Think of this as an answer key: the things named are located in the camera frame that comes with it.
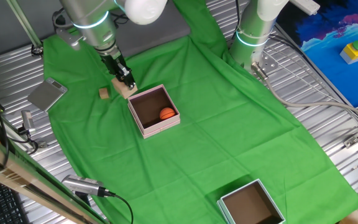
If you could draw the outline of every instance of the pink box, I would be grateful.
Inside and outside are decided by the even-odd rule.
[[[164,85],[129,97],[128,107],[144,139],[180,123],[180,113]],[[164,108],[172,108],[176,114],[171,118],[161,120],[160,112]]]

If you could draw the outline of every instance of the open box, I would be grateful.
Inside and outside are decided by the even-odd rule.
[[[280,224],[284,216],[257,179],[217,201],[228,224]]]
[[[173,104],[164,85],[159,85],[128,98],[131,111],[143,138],[148,138],[180,123],[180,113]],[[161,120],[160,112],[172,108],[175,115]]]

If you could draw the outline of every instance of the gray cable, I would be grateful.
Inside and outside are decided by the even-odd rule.
[[[341,108],[351,110],[351,111],[355,112],[356,114],[358,114],[358,109],[356,109],[356,108],[354,108],[352,106],[346,105],[344,103],[337,103],[337,102],[290,103],[288,101],[285,101],[285,100],[281,99],[277,95],[276,91],[272,87],[272,84],[270,84],[270,81],[269,81],[268,78],[265,79],[265,81],[266,81],[267,87],[270,89],[270,91],[272,92],[273,96],[276,97],[284,105],[293,106],[293,107],[308,107],[308,106],[322,106],[322,105],[338,106],[338,107],[341,107]]]
[[[56,19],[59,17],[59,16],[61,16],[61,15],[63,15],[63,12],[64,12],[65,10],[62,10],[60,13],[58,13],[57,15],[53,15],[52,16],[52,21],[53,21],[53,24],[54,24],[54,26],[55,27],[59,27],[59,28],[69,28],[69,27],[72,27],[73,26],[73,24],[71,23],[71,24],[65,24],[65,25],[59,25],[59,24],[57,24],[56,23]]]

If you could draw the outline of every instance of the yellow toy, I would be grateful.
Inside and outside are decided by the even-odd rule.
[[[358,40],[353,43],[347,44],[346,47],[342,50],[340,56],[348,64],[358,62]]]

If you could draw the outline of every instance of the small wooden block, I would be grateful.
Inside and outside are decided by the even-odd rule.
[[[109,98],[109,91],[107,88],[100,88],[99,89],[99,96],[102,99],[108,99]]]
[[[124,98],[127,99],[132,94],[134,94],[137,91],[137,86],[135,86],[133,89],[129,90],[128,86],[126,86],[123,82],[118,81],[117,78],[113,78],[111,80],[112,85],[114,89]]]

